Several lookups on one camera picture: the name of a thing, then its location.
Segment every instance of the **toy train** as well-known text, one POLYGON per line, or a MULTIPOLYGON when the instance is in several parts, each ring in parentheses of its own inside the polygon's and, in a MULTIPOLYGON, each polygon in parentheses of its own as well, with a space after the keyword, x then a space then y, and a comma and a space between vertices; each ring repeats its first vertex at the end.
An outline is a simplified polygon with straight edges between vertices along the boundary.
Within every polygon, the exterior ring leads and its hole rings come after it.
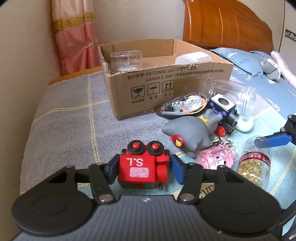
POLYGON ((235 109, 236 105, 223 95, 216 94, 209 99, 207 108, 212 109, 216 114, 221 113, 223 115, 215 133, 220 137, 230 135, 237 124, 236 120, 239 118, 235 109))

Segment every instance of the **clear plastic tube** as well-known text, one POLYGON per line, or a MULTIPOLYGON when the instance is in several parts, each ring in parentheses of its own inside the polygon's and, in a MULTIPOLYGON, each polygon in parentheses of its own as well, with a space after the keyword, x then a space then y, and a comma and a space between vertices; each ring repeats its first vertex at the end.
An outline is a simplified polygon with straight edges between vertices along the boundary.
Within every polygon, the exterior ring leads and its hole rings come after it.
POLYGON ((256 88, 230 80, 206 79, 200 92, 206 97, 212 98, 216 94, 222 94, 236 104, 236 110, 243 118, 252 117, 256 103, 256 88))

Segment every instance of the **blue pillow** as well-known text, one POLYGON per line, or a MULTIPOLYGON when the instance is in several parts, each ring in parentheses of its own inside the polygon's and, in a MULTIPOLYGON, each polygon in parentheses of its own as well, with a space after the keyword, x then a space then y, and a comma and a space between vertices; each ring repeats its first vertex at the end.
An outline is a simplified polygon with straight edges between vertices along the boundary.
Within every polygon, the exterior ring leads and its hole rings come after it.
POLYGON ((271 58, 271 56, 269 56, 268 54, 264 53, 264 52, 261 52, 261 51, 250 51, 250 53, 253 53, 253 54, 256 54, 256 55, 259 55, 263 58, 271 58))
POLYGON ((263 74, 260 67, 262 57, 239 49, 231 48, 216 48, 211 49, 211 52, 218 54, 220 57, 227 59, 236 66, 249 73, 252 76, 263 74))

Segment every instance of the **pink curtain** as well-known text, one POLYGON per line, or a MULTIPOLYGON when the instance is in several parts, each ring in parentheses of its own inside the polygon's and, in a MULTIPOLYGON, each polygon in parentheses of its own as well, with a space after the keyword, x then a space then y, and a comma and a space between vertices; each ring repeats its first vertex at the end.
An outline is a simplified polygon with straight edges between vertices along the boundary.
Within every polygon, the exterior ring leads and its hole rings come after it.
POLYGON ((92 0, 52 0, 63 75, 100 65, 92 0))

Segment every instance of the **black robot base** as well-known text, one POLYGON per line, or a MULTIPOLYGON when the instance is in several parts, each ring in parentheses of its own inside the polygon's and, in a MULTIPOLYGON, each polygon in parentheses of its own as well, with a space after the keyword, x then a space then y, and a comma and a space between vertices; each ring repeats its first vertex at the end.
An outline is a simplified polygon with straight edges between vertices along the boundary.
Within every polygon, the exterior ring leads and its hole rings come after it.
POLYGON ((21 231, 13 240, 288 241, 296 233, 294 227, 282 236, 295 202, 282 210, 274 197, 226 166, 185 165, 177 200, 172 195, 116 200, 108 185, 110 168, 67 166, 20 196, 12 216, 21 231), (199 199, 203 182, 215 183, 215 190, 199 199), (78 191, 77 183, 90 183, 94 198, 78 191))

